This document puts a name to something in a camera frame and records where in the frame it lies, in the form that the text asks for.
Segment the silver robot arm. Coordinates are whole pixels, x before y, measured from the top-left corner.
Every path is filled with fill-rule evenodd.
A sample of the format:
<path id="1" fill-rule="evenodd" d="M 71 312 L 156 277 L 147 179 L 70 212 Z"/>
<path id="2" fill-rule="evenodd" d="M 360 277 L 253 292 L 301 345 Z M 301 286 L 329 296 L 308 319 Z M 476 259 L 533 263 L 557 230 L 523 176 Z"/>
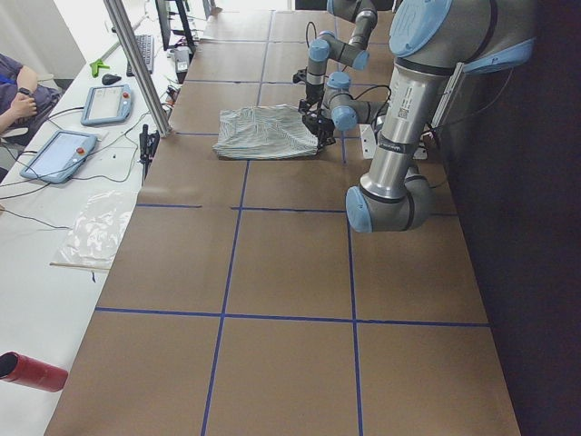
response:
<path id="1" fill-rule="evenodd" d="M 354 24 L 348 42 L 322 32 L 310 43 L 307 66 L 293 77 L 304 83 L 302 121 L 319 146 L 335 131 L 379 122 L 370 169 L 346 194 L 350 226 L 359 233 L 398 232 L 422 225 L 433 192 L 413 156 L 434 114 L 441 86 L 457 65 L 468 74 L 513 68 L 531 56 L 537 5 L 533 1 L 402 1 L 389 29 L 394 57 L 390 96 L 368 102 L 350 94 L 349 69 L 369 60 L 367 46 L 378 22 L 370 1 L 330 1 L 330 14 Z M 329 73 L 329 61 L 345 70 Z"/>
<path id="2" fill-rule="evenodd" d="M 324 82 L 329 60 L 344 66 L 363 70 L 369 61 L 369 38 L 378 22 L 378 12 L 368 0 L 329 0 L 327 12 L 355 25 L 350 40 L 343 42 L 332 32 L 320 32 L 309 43 L 308 63 L 292 77 L 293 83 L 304 83 L 306 97 L 299 103 L 299 112 L 307 117 L 316 105 L 321 108 Z"/>

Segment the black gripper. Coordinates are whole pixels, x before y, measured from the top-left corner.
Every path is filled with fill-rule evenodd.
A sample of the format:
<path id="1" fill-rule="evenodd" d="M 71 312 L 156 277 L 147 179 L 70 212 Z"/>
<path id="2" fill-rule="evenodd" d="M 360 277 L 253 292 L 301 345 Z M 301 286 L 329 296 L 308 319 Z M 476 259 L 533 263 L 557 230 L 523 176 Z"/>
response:
<path id="1" fill-rule="evenodd" d="M 316 119 L 302 118 L 302 122 L 310 133 L 317 138 L 318 150 L 322 150 L 323 148 L 336 143 L 334 137 L 335 125 L 330 119 L 318 114 Z"/>
<path id="2" fill-rule="evenodd" d="M 318 104 L 322 103 L 324 96 L 324 84 L 305 84 L 306 96 L 300 99 L 298 111 L 303 119 L 316 119 L 318 116 Z"/>

